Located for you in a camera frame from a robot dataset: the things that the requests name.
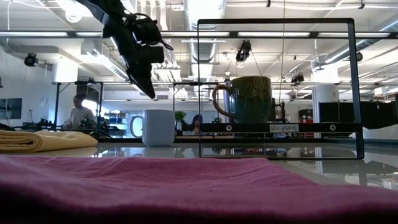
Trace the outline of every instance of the person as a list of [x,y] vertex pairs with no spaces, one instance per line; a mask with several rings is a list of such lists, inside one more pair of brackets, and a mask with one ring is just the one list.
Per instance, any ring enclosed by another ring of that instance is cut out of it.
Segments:
[[79,129],[81,121],[84,120],[87,120],[90,126],[95,126],[96,121],[93,112],[82,105],[85,98],[86,95],[84,94],[76,95],[73,98],[75,108],[72,109],[68,121],[63,125],[64,129]]
[[199,122],[202,120],[203,118],[199,114],[192,119],[191,129],[195,132],[195,134],[199,134]]

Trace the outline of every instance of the folded towel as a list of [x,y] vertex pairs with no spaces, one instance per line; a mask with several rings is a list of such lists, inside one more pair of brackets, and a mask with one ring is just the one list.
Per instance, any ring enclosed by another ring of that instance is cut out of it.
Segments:
[[359,223],[398,192],[325,186],[267,159],[0,156],[0,222]]
[[0,152],[40,152],[95,146],[97,140],[80,132],[0,131]]

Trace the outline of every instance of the label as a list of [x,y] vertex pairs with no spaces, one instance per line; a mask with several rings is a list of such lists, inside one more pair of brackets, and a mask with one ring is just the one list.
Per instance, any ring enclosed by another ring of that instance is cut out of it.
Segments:
[[270,124],[269,131],[272,133],[299,132],[299,125],[298,124]]

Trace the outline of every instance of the white column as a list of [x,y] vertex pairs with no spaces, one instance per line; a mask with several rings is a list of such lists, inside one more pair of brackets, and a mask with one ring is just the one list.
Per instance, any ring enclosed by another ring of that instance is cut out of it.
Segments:
[[[53,82],[75,82],[77,77],[78,64],[69,59],[61,60],[58,64],[53,65]],[[69,118],[73,109],[73,97],[76,95],[76,85],[65,87],[66,85],[61,85],[60,87],[60,90],[63,91],[60,93],[58,101],[57,125],[63,124]],[[54,121],[57,86],[53,85],[52,88],[54,94],[50,99],[49,120]]]
[[[312,73],[312,82],[314,83],[338,83],[338,71],[335,65],[327,65],[323,70]],[[338,85],[318,85],[312,88],[312,103],[313,103],[313,121],[320,122],[319,103],[338,102],[339,100]]]

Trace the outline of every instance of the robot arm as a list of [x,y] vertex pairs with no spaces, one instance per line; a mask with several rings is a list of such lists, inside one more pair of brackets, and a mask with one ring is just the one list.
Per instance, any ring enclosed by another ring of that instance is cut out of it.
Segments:
[[150,98],[155,98],[151,81],[152,63],[164,62],[163,47],[151,47],[165,44],[153,21],[145,14],[131,14],[120,0],[76,0],[86,6],[94,18],[104,25],[103,38],[112,37],[119,50],[120,57],[127,66],[129,81],[136,84]]

